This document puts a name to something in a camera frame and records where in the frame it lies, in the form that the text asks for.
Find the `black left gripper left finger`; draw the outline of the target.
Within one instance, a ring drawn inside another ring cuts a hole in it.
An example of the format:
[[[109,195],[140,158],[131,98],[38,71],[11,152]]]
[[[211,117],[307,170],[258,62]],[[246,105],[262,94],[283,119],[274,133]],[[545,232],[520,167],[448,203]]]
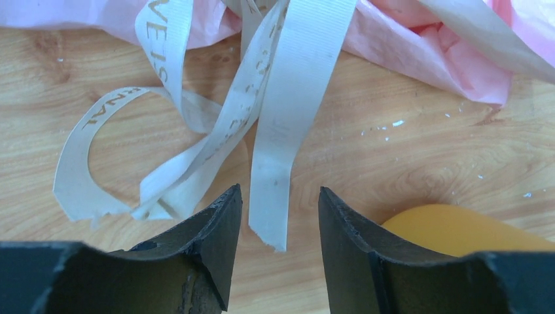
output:
[[[242,219],[231,186],[173,228],[110,253],[73,241],[1,243],[2,313],[222,313]]]

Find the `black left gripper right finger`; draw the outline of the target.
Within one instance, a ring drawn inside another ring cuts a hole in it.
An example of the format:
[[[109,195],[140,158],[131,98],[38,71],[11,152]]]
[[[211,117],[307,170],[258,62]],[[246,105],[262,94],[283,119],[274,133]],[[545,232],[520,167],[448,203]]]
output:
[[[554,312],[554,253],[438,253],[360,215],[327,187],[318,211],[331,313]]]

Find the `pink flower bouquet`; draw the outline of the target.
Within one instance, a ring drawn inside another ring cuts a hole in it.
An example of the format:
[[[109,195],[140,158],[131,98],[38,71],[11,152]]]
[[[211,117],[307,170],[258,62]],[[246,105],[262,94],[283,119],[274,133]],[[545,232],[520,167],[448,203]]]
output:
[[[146,1],[2,1],[1,26],[101,29],[138,43]],[[514,73],[554,82],[553,1],[359,1],[344,50],[473,101],[502,105]]]

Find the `white printed ribbon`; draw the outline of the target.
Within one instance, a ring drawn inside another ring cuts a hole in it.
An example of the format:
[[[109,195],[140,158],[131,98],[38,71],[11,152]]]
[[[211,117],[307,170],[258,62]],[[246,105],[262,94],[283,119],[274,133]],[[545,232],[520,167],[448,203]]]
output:
[[[129,86],[101,97],[63,147],[54,195],[71,220],[129,213],[137,220],[189,217],[226,157],[257,125],[249,225],[277,251],[287,246],[291,169],[310,129],[359,1],[147,1],[138,42],[160,87]],[[242,60],[223,104],[182,88],[185,52],[228,36],[242,22]],[[91,142],[119,109],[146,93],[170,100],[204,138],[140,184],[129,207],[100,188],[88,167]]]

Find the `yellow cylindrical vase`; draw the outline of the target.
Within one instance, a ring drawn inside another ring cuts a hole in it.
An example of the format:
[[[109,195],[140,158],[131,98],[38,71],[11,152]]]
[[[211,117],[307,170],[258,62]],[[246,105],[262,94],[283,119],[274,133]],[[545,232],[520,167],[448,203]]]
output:
[[[456,205],[413,207],[382,227],[421,247],[456,257],[478,251],[554,251],[552,241]]]

